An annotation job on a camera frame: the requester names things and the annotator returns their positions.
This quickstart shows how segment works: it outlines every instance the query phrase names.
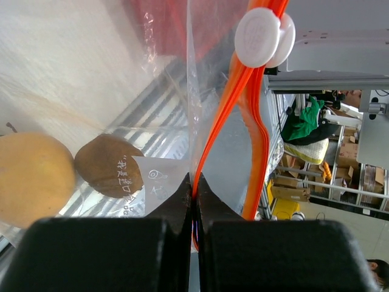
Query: person's hair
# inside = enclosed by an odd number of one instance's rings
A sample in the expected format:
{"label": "person's hair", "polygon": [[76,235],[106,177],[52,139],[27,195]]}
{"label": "person's hair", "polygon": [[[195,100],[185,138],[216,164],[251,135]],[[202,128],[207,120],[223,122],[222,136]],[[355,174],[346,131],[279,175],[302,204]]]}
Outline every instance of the person's hair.
{"label": "person's hair", "polygon": [[370,263],[376,263],[377,268],[374,269],[374,272],[377,274],[380,279],[383,289],[389,287],[389,264],[384,260],[367,260]]}

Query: brown kiwi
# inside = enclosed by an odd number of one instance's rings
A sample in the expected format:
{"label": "brown kiwi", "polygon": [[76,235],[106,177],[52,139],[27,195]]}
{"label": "brown kiwi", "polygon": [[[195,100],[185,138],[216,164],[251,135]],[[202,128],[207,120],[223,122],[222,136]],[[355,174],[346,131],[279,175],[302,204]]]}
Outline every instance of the brown kiwi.
{"label": "brown kiwi", "polygon": [[143,186],[139,167],[132,156],[143,153],[126,140],[110,134],[99,135],[78,151],[75,168],[96,191],[123,198]]}

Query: wire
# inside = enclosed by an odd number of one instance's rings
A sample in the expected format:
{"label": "wire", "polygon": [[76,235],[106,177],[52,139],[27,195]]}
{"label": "wire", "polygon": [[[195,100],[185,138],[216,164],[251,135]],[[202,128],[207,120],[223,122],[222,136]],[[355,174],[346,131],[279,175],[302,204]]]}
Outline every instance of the wire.
{"label": "wire", "polygon": [[378,94],[381,97],[389,96],[389,92],[386,90],[380,90],[380,91],[384,92],[385,94],[379,94],[378,90],[374,90],[374,91],[376,92],[376,94]]}
{"label": "wire", "polygon": [[[323,219],[318,219],[318,216],[319,216],[320,214],[323,214]],[[324,212],[320,212],[319,214],[317,214],[316,220],[326,220],[326,214],[324,214]]]}

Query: white bag clip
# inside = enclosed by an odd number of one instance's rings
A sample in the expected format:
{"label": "white bag clip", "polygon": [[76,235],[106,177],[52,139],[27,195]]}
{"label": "white bag clip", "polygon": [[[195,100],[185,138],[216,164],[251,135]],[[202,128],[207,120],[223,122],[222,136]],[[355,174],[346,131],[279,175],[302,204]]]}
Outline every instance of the white bag clip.
{"label": "white bag clip", "polygon": [[235,34],[235,52],[240,62],[250,68],[282,64],[292,51],[296,29],[292,18],[284,13],[280,19],[268,8],[248,11]]}

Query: plastic bag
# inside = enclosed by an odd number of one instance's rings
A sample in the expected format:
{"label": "plastic bag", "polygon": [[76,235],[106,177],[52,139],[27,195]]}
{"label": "plastic bag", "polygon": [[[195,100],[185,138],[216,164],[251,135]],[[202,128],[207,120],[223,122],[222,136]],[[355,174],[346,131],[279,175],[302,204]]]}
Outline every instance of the plastic bag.
{"label": "plastic bag", "polygon": [[[141,190],[111,198],[78,175],[58,216],[151,212],[198,164],[248,1],[0,1],[0,134],[47,133],[75,156],[108,133],[144,155]],[[235,108],[203,169],[234,210],[246,196],[250,146]],[[152,170],[172,179],[154,198]],[[23,230],[4,222],[0,233],[15,245]]]}

